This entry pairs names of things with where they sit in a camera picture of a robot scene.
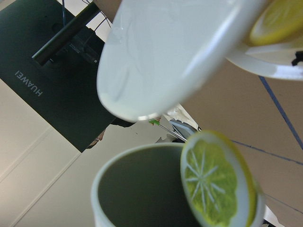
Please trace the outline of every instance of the white saucer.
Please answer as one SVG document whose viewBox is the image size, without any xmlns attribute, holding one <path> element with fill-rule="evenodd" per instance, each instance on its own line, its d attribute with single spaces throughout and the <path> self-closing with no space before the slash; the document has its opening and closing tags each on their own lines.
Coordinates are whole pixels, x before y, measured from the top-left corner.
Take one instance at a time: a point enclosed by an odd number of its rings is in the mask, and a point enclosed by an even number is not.
<svg viewBox="0 0 303 227">
<path fill-rule="evenodd" d="M 127 121 L 188 98 L 262 10 L 264 0 L 123 0 L 102 52 L 97 90 Z"/>
</svg>

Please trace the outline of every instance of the lemon slice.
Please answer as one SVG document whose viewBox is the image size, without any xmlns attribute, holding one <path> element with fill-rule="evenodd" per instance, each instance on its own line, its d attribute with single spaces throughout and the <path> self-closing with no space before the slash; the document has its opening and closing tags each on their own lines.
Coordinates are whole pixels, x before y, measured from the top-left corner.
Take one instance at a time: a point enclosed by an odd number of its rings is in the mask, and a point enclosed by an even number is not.
<svg viewBox="0 0 303 227">
<path fill-rule="evenodd" d="M 254 45 L 274 44 L 303 29 L 303 0 L 275 0 L 250 32 Z"/>
<path fill-rule="evenodd" d="M 234 144 L 214 131 L 192 135 L 181 154 L 181 179 L 189 206 L 204 227 L 249 227 L 257 191 Z"/>
</svg>

